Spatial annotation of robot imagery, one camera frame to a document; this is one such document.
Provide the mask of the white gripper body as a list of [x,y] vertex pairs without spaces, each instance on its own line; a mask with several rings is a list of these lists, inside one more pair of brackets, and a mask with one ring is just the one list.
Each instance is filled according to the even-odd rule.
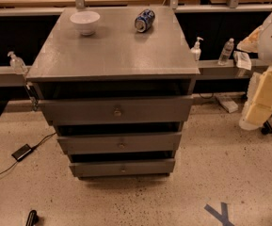
[[260,36],[264,28],[260,25],[255,28],[247,37],[241,40],[236,48],[246,53],[261,53]]

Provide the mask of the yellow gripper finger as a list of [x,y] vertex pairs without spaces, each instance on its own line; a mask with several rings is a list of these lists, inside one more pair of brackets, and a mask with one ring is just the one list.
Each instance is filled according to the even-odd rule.
[[272,115],[272,66],[251,76],[247,97],[239,126],[251,131],[262,127]]

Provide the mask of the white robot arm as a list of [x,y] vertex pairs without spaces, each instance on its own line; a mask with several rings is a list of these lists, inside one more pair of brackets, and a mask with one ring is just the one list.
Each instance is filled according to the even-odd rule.
[[255,130],[272,115],[272,12],[248,37],[237,45],[233,54],[236,65],[250,62],[248,52],[268,66],[262,74],[254,73],[248,84],[248,99],[242,110],[239,126],[244,130]]

